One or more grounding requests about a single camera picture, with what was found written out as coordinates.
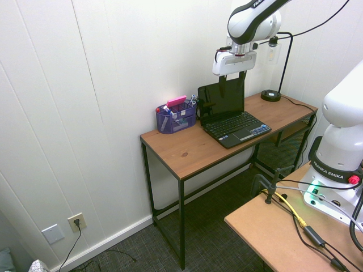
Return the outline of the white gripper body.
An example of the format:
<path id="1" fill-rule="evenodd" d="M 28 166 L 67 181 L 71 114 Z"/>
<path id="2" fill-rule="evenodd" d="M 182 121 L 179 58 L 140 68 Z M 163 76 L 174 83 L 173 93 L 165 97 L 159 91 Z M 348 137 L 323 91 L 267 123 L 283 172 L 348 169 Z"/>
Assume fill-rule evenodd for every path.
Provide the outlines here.
<path id="1" fill-rule="evenodd" d="M 212 73 L 218 77 L 251 70 L 256 63 L 256 52 L 250 51 L 242 57 L 236 57 L 230 52 L 218 52 L 217 60 L 213 62 Z"/>

